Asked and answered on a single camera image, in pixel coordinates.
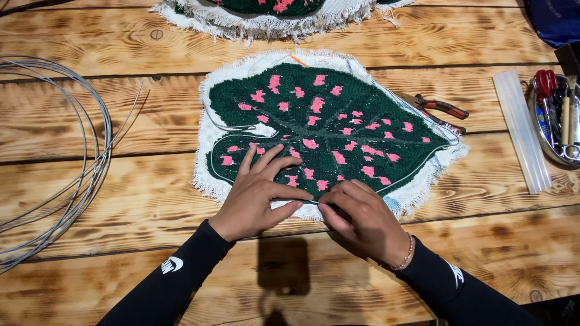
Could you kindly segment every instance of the wooden brush handle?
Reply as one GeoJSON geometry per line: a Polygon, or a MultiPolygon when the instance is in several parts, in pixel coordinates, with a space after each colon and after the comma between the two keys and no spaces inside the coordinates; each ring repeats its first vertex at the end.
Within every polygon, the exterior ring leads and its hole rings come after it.
{"type": "Polygon", "coordinates": [[[570,99],[565,97],[562,101],[562,120],[560,121],[562,134],[560,146],[569,145],[568,136],[570,135],[570,99]]]}

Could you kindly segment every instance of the wooden plank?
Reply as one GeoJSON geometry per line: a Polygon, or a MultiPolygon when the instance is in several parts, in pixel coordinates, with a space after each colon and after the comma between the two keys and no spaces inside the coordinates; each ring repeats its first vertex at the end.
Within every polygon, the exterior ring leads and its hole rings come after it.
{"type": "MultiPolygon", "coordinates": [[[[568,207],[405,229],[525,304],[580,293],[578,219],[578,207],[568,207]]],[[[434,318],[391,272],[329,237],[336,234],[238,242],[196,293],[181,325],[262,324],[275,309],[289,325],[392,325],[434,318]]],[[[172,252],[21,264],[0,276],[0,322],[94,325],[172,252]]]]}
{"type": "MultiPolygon", "coordinates": [[[[561,72],[560,66],[457,67],[369,70],[382,85],[393,91],[421,93],[427,99],[453,103],[470,111],[464,121],[435,114],[467,128],[468,132],[506,130],[492,76],[515,68],[522,80],[539,69],[561,72]]],[[[118,143],[114,155],[175,153],[198,147],[197,131],[202,105],[198,86],[202,76],[152,78],[103,78],[89,82],[101,96],[113,121],[114,131],[122,124],[143,81],[143,91],[129,132],[118,143]]],[[[89,93],[73,82],[59,82],[89,112],[101,146],[100,109],[89,93]]],[[[0,84],[0,162],[49,160],[79,157],[83,152],[81,127],[63,95],[47,83],[0,84]]],[[[91,131],[89,151],[93,151],[91,131]]]]}
{"type": "MultiPolygon", "coordinates": [[[[402,28],[373,19],[315,35],[298,48],[350,53],[366,67],[556,62],[520,8],[409,6],[397,15],[402,28]]],[[[0,26],[0,52],[48,57],[81,75],[202,73],[291,46],[254,42],[245,50],[242,43],[223,40],[214,45],[211,37],[169,26],[141,8],[36,11],[10,15],[0,26]],[[27,28],[13,27],[24,26],[22,21],[27,28]],[[154,30],[163,37],[154,39],[154,30]]]]}
{"type": "MultiPolygon", "coordinates": [[[[580,170],[566,171],[549,164],[553,188],[529,195],[508,133],[468,135],[465,141],[472,147],[467,157],[450,167],[449,174],[431,189],[425,205],[402,222],[580,203],[580,170]]],[[[219,209],[189,183],[193,160],[193,153],[113,159],[103,187],[84,215],[36,258],[180,245],[219,209]]],[[[0,166],[2,219],[44,200],[72,180],[79,169],[79,162],[0,166]]],[[[4,232],[0,251],[47,229],[56,218],[4,232]]],[[[325,230],[322,223],[290,219],[266,235],[321,230],[325,230]]]]}
{"type": "MultiPolygon", "coordinates": [[[[14,7],[26,5],[36,0],[3,0],[0,1],[0,9],[7,10],[14,7]]],[[[157,0],[101,0],[99,2],[91,0],[75,0],[61,5],[43,7],[43,9],[86,9],[86,8],[123,8],[123,7],[145,7],[155,5],[157,0]]],[[[450,3],[443,0],[417,0],[412,6],[447,6],[450,3]]],[[[522,0],[482,0],[470,1],[461,0],[453,2],[454,6],[497,6],[497,7],[523,7],[522,0]]]]}

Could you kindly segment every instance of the black sleeve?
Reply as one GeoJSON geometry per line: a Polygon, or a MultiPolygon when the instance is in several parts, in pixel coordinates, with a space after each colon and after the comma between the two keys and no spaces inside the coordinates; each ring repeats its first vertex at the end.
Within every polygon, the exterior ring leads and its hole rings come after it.
{"type": "Polygon", "coordinates": [[[168,325],[187,309],[196,291],[233,243],[227,242],[209,225],[197,231],[161,266],[139,283],[97,324],[168,325]]]}
{"type": "Polygon", "coordinates": [[[409,284],[439,318],[452,326],[541,326],[524,308],[415,239],[413,260],[397,278],[409,284]]]}

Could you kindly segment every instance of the blue fabric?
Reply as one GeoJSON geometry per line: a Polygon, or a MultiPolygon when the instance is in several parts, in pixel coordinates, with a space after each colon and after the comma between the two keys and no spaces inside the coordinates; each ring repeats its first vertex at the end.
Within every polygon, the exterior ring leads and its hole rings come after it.
{"type": "Polygon", "coordinates": [[[580,1],[526,0],[528,15],[538,36],[557,48],[580,41],[580,1]]]}

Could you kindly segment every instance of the bracelet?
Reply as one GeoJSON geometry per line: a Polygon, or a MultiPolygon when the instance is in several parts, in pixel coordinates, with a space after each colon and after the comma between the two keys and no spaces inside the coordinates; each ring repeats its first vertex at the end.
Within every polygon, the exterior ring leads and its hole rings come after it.
{"type": "Polygon", "coordinates": [[[407,257],[405,257],[405,260],[403,261],[402,264],[400,264],[397,267],[391,267],[392,270],[400,270],[400,269],[402,269],[403,267],[405,267],[405,265],[407,264],[407,262],[411,258],[411,252],[413,252],[413,236],[409,232],[407,232],[407,234],[409,235],[409,240],[411,241],[411,245],[409,246],[409,254],[407,255],[407,257]]]}

